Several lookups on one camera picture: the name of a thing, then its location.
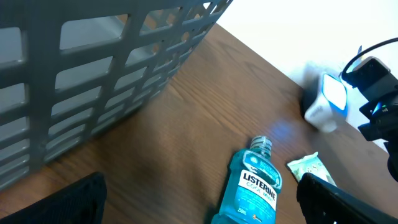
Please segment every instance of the bottle label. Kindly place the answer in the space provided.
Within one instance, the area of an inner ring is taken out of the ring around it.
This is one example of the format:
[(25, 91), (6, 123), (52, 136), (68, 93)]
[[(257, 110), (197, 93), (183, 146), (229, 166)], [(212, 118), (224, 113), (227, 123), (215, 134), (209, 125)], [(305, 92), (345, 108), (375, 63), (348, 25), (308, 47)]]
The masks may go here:
[(255, 152), (246, 151), (243, 155), (243, 164), (253, 173), (257, 173), (258, 170), (266, 173), (273, 181), (275, 181), (274, 187), (277, 189), (281, 187), (280, 174), (273, 169), (267, 161), (261, 158), (261, 156)]
[(274, 223), (276, 200), (276, 191), (265, 180), (252, 172), (242, 170), (234, 206), (237, 212), (248, 217), (247, 221)]

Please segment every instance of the bottle neck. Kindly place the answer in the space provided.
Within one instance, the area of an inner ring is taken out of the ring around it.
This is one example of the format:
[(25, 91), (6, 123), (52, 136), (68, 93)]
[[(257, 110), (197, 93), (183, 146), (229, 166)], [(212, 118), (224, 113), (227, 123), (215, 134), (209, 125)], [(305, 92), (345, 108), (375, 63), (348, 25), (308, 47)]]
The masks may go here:
[(272, 142), (265, 136), (256, 136), (252, 139), (250, 150), (262, 155), (267, 160), (271, 159)]

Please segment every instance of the white wall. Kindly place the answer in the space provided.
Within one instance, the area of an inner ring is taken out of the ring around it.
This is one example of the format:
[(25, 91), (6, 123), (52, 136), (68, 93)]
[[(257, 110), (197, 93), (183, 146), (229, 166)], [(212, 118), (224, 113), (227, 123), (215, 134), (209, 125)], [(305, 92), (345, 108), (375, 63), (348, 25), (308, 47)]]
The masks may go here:
[[(305, 86), (321, 72), (338, 74), (360, 45), (398, 37), (398, 0), (234, 0), (218, 24)], [(398, 44), (369, 55), (398, 74)], [(358, 110), (366, 102), (358, 90), (348, 90), (347, 122), (355, 128), (368, 122)]]

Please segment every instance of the blue light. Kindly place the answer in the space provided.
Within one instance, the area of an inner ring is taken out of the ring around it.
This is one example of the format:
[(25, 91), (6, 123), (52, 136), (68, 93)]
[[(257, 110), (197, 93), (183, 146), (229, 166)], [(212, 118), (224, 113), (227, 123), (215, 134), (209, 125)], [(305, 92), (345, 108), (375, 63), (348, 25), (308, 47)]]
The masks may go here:
[(346, 108), (347, 92), (344, 85), (327, 74), (323, 77), (323, 95), (340, 110)]
[(386, 107), (385, 105), (383, 105), (383, 106), (381, 106), (381, 103), (379, 102), (377, 105), (376, 105), (376, 107), (375, 107), (375, 109), (373, 110), (373, 113), (372, 113), (372, 115), (374, 115), (374, 113), (376, 112), (376, 111), (378, 111), (380, 108), (384, 108), (384, 107)]

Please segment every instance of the plastic bottle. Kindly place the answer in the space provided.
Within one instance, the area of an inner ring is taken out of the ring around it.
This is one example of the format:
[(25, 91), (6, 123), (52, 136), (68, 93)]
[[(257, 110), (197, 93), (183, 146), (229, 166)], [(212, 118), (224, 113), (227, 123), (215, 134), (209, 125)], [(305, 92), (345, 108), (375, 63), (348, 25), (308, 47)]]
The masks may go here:
[(242, 149), (233, 156), (220, 212), (211, 224), (275, 223), (282, 177), (270, 162), (271, 147), (270, 139), (256, 136), (250, 149)]

